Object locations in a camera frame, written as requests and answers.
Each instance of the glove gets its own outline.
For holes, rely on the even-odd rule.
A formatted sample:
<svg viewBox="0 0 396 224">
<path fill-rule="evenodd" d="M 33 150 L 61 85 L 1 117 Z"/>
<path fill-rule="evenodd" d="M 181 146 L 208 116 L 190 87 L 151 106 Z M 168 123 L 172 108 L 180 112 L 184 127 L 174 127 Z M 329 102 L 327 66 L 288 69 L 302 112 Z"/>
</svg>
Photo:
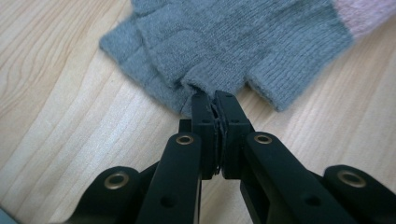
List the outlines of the glove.
<svg viewBox="0 0 396 224">
<path fill-rule="evenodd" d="M 146 80 L 144 88 L 177 112 L 189 113 L 196 90 L 236 93 L 246 81 L 281 111 L 327 62 L 351 45 L 353 37 L 367 34 L 395 10 L 389 0 L 358 4 L 135 1 L 129 25 L 105 36 L 101 48 L 113 58 L 126 58 L 115 59 L 121 69 L 139 83 Z M 120 41 L 128 35 L 138 40 Z M 109 42 L 118 42 L 121 50 Z"/>
</svg>

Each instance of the pink cuff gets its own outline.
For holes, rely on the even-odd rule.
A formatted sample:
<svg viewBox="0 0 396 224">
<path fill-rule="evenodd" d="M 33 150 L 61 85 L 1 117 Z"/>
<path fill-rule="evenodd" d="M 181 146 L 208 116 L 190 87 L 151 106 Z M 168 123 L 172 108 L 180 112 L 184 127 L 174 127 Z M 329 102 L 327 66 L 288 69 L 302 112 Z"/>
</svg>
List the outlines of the pink cuff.
<svg viewBox="0 0 396 224">
<path fill-rule="evenodd" d="M 334 6 L 355 38 L 369 34 L 396 14 L 396 0 L 334 0 Z"/>
</svg>

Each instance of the screw hole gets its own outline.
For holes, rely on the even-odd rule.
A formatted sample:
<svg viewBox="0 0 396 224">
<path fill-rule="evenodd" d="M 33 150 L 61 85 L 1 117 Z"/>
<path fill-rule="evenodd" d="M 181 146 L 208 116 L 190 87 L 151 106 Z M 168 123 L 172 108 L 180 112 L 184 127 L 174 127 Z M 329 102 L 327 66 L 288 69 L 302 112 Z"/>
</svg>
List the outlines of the screw hole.
<svg viewBox="0 0 396 224">
<path fill-rule="evenodd" d="M 318 207 L 321 205 L 320 198 L 316 195 L 306 193 L 302 195 L 302 198 L 304 202 L 310 206 Z"/>
<path fill-rule="evenodd" d="M 256 142 L 258 142 L 260 144 L 272 143 L 272 139 L 265 134 L 259 134 L 259 135 L 254 136 L 254 140 L 256 140 Z"/>
<path fill-rule="evenodd" d="M 129 181 L 129 176 L 123 171 L 116 172 L 108 176 L 105 180 L 105 187 L 107 189 L 120 189 L 124 187 Z"/>
<path fill-rule="evenodd" d="M 177 204 L 177 200 L 175 197 L 163 196 L 161 197 L 160 203 L 163 207 L 171 208 Z"/>
<path fill-rule="evenodd" d="M 191 144 L 194 139 L 189 135 L 182 135 L 176 139 L 176 142 L 181 145 L 188 145 Z"/>
<path fill-rule="evenodd" d="M 337 177 L 344 184 L 354 188 L 364 188 L 366 186 L 366 181 L 363 178 L 350 171 L 342 170 L 338 172 Z"/>
</svg>

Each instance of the wood grain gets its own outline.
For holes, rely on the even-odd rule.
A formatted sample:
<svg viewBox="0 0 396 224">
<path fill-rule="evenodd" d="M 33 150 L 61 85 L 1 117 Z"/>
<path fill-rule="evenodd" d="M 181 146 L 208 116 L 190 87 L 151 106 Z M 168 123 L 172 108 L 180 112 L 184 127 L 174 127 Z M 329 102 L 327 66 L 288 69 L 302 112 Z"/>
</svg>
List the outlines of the wood grain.
<svg viewBox="0 0 396 224">
<path fill-rule="evenodd" d="M 129 1 L 0 2 L 0 204 L 21 223 L 61 222 L 107 168 L 157 161 L 180 116 L 98 48 Z M 256 130 L 310 170 L 348 164 L 396 191 L 396 18 L 330 64 L 276 113 L 249 88 Z M 251 223 L 237 181 L 204 182 L 202 223 Z"/>
</svg>

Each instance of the wooden table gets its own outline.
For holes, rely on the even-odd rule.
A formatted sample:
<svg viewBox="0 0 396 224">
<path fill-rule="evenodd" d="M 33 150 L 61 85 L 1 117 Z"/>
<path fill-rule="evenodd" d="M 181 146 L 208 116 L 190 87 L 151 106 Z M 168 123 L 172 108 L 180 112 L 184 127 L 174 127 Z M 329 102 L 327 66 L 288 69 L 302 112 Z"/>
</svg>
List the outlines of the wooden table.
<svg viewBox="0 0 396 224">
<path fill-rule="evenodd" d="M 2 0 L 0 10 L 0 204 L 21 223 L 64 221 L 105 169 L 157 161 L 180 115 L 98 48 L 129 1 Z M 395 24 L 330 64 L 285 112 L 244 88 L 256 130 L 314 172 L 348 164 L 396 191 Z M 251 222 L 238 181 L 204 181 L 201 222 Z"/>
</svg>

